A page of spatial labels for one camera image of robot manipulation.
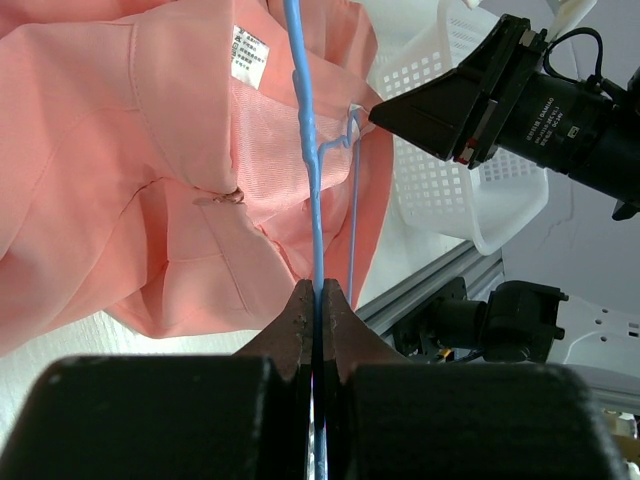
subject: white clothing label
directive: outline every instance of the white clothing label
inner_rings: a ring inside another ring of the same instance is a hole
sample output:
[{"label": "white clothing label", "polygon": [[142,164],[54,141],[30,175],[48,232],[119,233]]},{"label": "white clothing label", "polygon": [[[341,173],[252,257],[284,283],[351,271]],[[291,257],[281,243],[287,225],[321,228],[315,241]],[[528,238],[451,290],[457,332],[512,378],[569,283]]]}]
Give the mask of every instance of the white clothing label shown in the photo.
[{"label": "white clothing label", "polygon": [[234,25],[231,45],[231,76],[253,88],[260,87],[260,81],[267,68],[269,47],[245,29]]}]

